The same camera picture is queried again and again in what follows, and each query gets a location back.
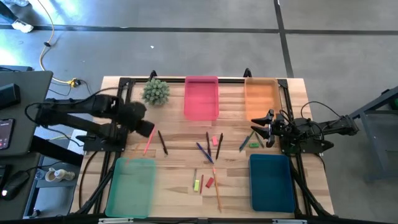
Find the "potted succulent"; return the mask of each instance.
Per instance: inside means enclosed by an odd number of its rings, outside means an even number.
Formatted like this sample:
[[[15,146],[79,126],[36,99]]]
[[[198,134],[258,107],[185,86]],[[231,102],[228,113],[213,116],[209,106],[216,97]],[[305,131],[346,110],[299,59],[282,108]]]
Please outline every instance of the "potted succulent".
[[[169,101],[170,88],[166,82],[151,79],[146,82],[142,99],[150,105],[163,105]]]

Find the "red eraser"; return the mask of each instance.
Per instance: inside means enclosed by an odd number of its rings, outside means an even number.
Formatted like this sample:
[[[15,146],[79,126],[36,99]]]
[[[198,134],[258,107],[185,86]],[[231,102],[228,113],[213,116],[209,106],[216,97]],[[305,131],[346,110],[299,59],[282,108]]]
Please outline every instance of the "red eraser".
[[[217,137],[213,136],[213,145],[217,146],[218,145],[218,141],[217,141]]]
[[[214,179],[210,177],[210,179],[207,181],[206,187],[210,188],[211,184],[213,183]]]

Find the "translucent pink container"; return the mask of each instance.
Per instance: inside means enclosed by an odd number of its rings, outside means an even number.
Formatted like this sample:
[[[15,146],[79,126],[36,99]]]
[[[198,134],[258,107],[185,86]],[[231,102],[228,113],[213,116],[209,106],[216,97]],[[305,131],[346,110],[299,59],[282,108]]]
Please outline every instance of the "translucent pink container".
[[[214,121],[218,118],[218,78],[185,79],[184,115],[192,121]]]

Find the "green container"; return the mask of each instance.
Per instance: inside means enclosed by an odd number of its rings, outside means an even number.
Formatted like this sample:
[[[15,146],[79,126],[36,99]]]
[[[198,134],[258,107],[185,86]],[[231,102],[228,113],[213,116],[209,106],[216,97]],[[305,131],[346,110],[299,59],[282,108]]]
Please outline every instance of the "green container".
[[[152,208],[156,166],[153,159],[119,158],[113,174],[105,214],[146,218]]]

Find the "concrete floor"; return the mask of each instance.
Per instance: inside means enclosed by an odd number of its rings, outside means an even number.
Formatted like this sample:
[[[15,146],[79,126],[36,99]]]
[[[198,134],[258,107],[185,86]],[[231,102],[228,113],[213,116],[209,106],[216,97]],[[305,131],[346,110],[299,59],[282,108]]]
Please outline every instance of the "concrete floor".
[[[277,29],[272,0],[42,0],[58,25]],[[398,30],[395,0],[280,0],[286,29]],[[48,25],[32,0],[12,7],[34,25]],[[50,31],[0,30],[0,64],[39,67]],[[44,64],[56,77],[78,77],[98,90],[105,75],[217,75],[286,77],[279,34],[57,31]],[[287,35],[294,77],[304,78],[310,100],[349,114],[398,84],[398,35]],[[51,89],[67,92],[52,85]],[[73,89],[72,98],[88,95]],[[48,97],[65,98],[49,92]],[[334,119],[311,106],[316,121]],[[71,133],[70,129],[59,127]],[[57,134],[39,130],[46,138]],[[366,183],[374,172],[366,135],[328,136],[326,175],[337,215],[398,222],[398,179]]]

